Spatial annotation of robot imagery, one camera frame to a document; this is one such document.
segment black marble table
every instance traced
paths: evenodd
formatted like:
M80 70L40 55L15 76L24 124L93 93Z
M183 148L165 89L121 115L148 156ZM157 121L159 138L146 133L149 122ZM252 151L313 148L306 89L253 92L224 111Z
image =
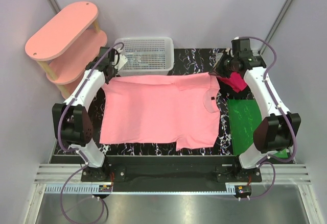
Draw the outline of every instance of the black marble table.
M174 68L169 75L187 75L200 72L208 72L216 61L216 54L224 49L175 49ZM94 141L100 150L106 155L232 155L232 141L229 127L229 116L227 108L228 99L253 99L252 93L247 88L238 94L232 94L229 86L222 82L220 92L216 101L220 109L220 123L217 128L218 137L213 147L186 149L176 151L176 143L156 144L156 143L125 143L101 145L99 144L101 124L105 107L105 94L99 90L89 108L89 116L94 127ZM65 153L57 143L53 157L72 155L75 153Z

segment green folder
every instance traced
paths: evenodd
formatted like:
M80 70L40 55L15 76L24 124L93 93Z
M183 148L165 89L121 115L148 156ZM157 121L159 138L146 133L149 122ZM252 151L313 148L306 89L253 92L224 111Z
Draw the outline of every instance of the green folder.
M253 132L261 123L261 113L255 100L228 100L231 141L234 155L245 152L253 143ZM275 154L287 158L286 150Z

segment gray wall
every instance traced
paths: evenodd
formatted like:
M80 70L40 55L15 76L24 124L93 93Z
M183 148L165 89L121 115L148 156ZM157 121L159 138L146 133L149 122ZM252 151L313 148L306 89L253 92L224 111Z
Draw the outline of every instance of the gray wall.
M229 46L235 36L265 38L285 0L57 1L61 7L94 2L109 44L122 37L169 36L176 48L216 48Z
M327 0L295 0L271 44L278 55L271 79L302 118L296 158L308 167L327 221Z
M51 107L60 92L25 54L54 13L46 0L0 0L0 223L19 223L40 162L54 143Z

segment laundry basket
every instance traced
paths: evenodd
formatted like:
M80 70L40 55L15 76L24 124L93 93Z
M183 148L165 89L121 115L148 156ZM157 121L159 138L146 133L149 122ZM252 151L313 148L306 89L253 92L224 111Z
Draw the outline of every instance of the laundry basket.
M162 38L121 38L122 52L127 63L119 70L120 76L160 74L167 75L174 66L173 40Z

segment metallic floor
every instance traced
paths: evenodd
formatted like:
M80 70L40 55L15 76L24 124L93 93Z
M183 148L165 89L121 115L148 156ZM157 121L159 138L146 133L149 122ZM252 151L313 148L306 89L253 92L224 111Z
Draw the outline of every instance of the metallic floor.
M265 190L253 186L253 194ZM64 207L69 209L84 194L64 195ZM309 223L296 186L275 185L259 199L238 202L232 196L204 195L111 195L105 199L109 214L98 223L107 224L208 224L208 223ZM76 222L89 223L101 212L101 204L87 200L68 212ZM58 194L45 194L37 224L69 223L61 214Z

